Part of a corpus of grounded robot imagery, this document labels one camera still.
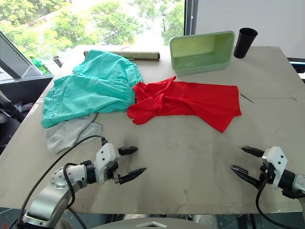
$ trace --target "black plastic cup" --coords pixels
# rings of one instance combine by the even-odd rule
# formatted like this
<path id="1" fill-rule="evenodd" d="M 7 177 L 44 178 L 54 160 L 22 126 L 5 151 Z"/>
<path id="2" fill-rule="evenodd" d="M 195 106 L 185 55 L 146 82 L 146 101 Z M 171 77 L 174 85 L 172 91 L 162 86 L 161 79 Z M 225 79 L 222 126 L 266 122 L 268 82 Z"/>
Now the black plastic cup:
<path id="1" fill-rule="evenodd" d="M 250 28 L 242 28 L 239 30 L 238 40 L 234 50 L 234 56 L 236 58 L 244 58 L 254 41 L 254 38 L 258 35 L 257 31 Z"/>

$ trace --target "table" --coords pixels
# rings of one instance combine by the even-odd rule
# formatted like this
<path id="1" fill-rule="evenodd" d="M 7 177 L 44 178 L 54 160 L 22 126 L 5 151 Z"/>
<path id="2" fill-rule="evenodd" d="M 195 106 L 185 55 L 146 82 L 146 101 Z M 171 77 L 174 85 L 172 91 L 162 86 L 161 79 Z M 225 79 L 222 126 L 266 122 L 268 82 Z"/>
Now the table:
<path id="1" fill-rule="evenodd" d="M 82 52 L 98 46 L 77 46 L 59 78 L 70 74 L 84 59 Z M 159 62 L 136 62 L 145 83 L 174 75 L 168 47 L 160 48 Z M 278 47 L 251 47 L 244 59 L 232 58 L 224 70 L 197 73 L 177 80 L 237 85 L 252 100 L 240 97 L 242 116 L 224 133 L 197 116 L 155 117 L 135 125 L 126 113 L 99 114 L 103 135 L 117 147 L 137 146 L 138 152 L 123 156 L 119 173 L 147 167 L 135 180 L 116 185 L 92 184 L 76 194 L 73 207 L 83 213 L 142 214 L 240 214 L 257 213 L 257 190 L 230 169 L 238 165 L 258 177 L 261 160 L 241 146 L 266 149 L 280 146 L 288 158 L 287 169 L 305 173 L 305 85 Z M 60 156 L 47 151 L 40 124 L 42 93 L 29 115 L 0 156 L 0 205 L 20 208 L 28 191 L 49 165 Z M 67 162 L 95 160 L 100 141 L 83 144 L 70 152 L 53 170 Z M 49 182 L 47 176 L 37 195 Z M 267 186 L 261 196 L 264 212 L 301 211 L 297 200 Z"/>

